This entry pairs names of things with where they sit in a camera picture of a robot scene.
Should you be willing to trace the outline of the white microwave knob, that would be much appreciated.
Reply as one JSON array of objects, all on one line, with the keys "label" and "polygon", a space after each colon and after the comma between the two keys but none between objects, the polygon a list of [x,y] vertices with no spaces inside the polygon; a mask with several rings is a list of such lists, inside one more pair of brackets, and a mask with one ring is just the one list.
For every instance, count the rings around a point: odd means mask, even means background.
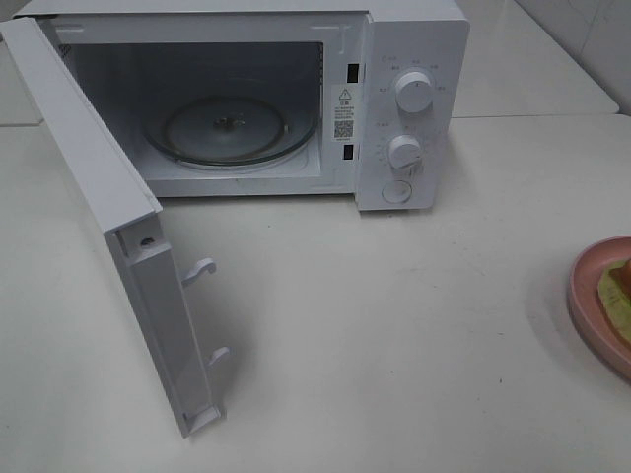
[{"label": "white microwave knob", "polygon": [[434,85],[428,73],[410,69],[394,83],[395,101],[407,113],[424,111],[433,101]]},{"label": "white microwave knob", "polygon": [[411,135],[399,135],[387,145],[387,158],[393,169],[406,169],[421,162],[423,149],[418,139]]}]

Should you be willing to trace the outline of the toast sandwich with lettuce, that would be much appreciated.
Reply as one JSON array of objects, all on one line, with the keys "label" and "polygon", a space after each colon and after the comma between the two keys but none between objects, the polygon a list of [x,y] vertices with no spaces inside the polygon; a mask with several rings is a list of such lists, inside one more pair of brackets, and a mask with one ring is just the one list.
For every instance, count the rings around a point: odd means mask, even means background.
[{"label": "toast sandwich with lettuce", "polygon": [[630,342],[630,260],[615,261],[602,272],[597,295],[616,335]]}]

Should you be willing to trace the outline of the white microwave oven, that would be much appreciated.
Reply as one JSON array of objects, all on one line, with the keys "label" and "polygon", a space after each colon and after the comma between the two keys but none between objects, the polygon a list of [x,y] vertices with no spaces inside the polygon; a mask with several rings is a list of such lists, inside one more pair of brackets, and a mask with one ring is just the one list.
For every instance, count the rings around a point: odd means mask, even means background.
[{"label": "white microwave oven", "polygon": [[[156,198],[341,194],[362,211],[432,207],[469,23],[453,1],[32,1],[10,20],[38,22]],[[432,103],[407,113],[394,83],[407,70],[433,80]],[[330,91],[361,88],[358,131],[331,138]],[[208,96],[318,104],[300,149],[258,165],[203,168],[170,158],[146,119]],[[389,141],[411,135],[420,163],[393,169]],[[403,204],[384,186],[412,186]]]}]

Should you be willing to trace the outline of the white warning label sticker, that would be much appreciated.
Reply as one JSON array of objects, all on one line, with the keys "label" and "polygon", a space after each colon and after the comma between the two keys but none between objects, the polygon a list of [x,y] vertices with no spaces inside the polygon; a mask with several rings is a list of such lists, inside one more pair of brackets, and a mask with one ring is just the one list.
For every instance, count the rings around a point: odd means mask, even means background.
[{"label": "white warning label sticker", "polygon": [[334,85],[330,91],[331,138],[350,143],[358,131],[361,88],[356,83]]}]

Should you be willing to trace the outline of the round door release button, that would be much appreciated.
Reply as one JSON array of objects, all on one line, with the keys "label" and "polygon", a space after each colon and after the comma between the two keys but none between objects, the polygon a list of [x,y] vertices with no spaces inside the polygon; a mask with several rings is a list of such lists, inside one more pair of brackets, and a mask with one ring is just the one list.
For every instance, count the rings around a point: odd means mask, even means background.
[{"label": "round door release button", "polygon": [[412,186],[403,180],[395,180],[387,183],[382,191],[383,199],[390,204],[403,204],[412,194]]}]

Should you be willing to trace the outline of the glass microwave turntable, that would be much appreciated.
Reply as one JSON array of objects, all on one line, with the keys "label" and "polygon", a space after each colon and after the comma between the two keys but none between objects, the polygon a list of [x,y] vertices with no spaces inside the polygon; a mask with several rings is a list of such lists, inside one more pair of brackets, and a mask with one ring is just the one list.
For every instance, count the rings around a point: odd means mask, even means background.
[{"label": "glass microwave turntable", "polygon": [[300,149],[318,122],[317,103],[215,95],[154,112],[144,131],[155,148],[178,162],[237,168],[271,162]]}]

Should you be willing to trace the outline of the pink round plate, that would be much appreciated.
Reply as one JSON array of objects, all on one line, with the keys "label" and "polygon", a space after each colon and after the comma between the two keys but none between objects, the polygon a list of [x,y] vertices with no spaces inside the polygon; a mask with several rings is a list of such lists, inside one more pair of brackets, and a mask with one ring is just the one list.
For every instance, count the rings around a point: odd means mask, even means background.
[{"label": "pink round plate", "polygon": [[567,304],[573,324],[586,345],[608,368],[630,381],[630,344],[615,333],[597,293],[602,273],[630,258],[630,236],[616,236],[585,248],[571,267]]}]

